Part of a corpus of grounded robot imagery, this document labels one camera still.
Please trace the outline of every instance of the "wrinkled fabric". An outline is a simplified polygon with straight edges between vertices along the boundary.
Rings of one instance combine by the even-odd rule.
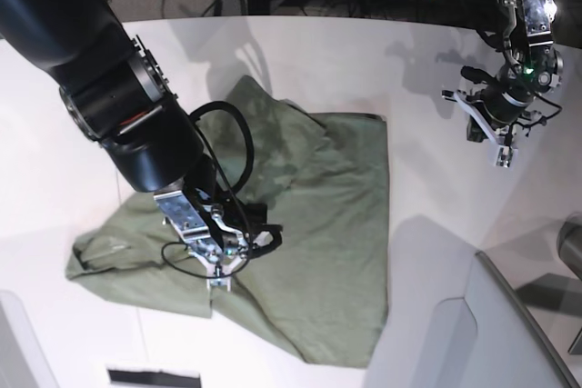
[[[176,241],[151,194],[135,194],[103,227],[75,242],[66,277],[104,299],[209,317],[218,311],[303,359],[366,367],[387,316],[386,124],[366,114],[306,114],[244,77],[226,99],[245,116],[256,145],[239,197],[266,203],[284,226],[283,245],[256,259],[233,289],[164,265]],[[230,181],[245,165],[242,135],[228,114],[200,123]],[[204,274],[183,250],[181,268]]]

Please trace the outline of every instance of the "white table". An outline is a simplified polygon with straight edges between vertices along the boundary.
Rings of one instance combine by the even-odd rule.
[[[520,144],[507,171],[487,162],[486,144],[465,140],[466,116],[440,98],[442,87],[463,86],[462,65],[491,73],[501,65],[474,32],[304,17],[184,19],[126,29],[152,50],[186,110],[223,99],[247,74],[274,98],[310,112],[383,115],[392,265],[406,254],[399,230],[431,223],[427,232],[436,226],[487,249],[514,285],[548,270],[567,272],[550,249],[559,221],[582,209],[579,51],[563,50],[566,81],[556,97],[565,112]],[[101,224],[131,189],[69,120],[51,80],[5,42],[0,68],[0,289],[23,300],[62,388],[106,386],[105,366],[124,363],[199,371],[205,388],[361,386],[364,371],[302,364],[219,315],[200,320],[105,303],[68,283],[63,271],[75,235]],[[406,293],[391,287],[394,295]],[[390,311],[396,318],[398,305]],[[582,321],[537,317],[566,356]],[[220,362],[226,351],[236,357],[227,368]],[[387,359],[396,368],[404,360],[406,368],[403,354]],[[582,378],[582,360],[567,361]]]

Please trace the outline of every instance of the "metal bracket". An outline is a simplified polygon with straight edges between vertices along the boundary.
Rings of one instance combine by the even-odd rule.
[[[495,147],[495,166],[509,168],[513,159],[517,156],[517,148],[513,144],[505,144],[506,136],[504,134],[497,134],[485,117],[467,101],[467,93],[463,91],[451,92],[444,90],[442,96],[449,102],[459,104],[461,109],[469,114],[469,116],[479,125],[489,142]]]
[[[225,224],[221,205],[194,205],[185,195],[184,182],[181,180],[155,193],[154,199],[166,216],[165,223],[170,223],[180,240],[188,246],[188,254],[205,267],[207,276],[215,276],[206,280],[207,287],[225,286],[230,291],[230,278],[220,276],[232,273],[243,262],[248,242],[241,230]],[[224,247],[218,245],[210,234],[201,212],[209,213],[212,221],[223,232]]]

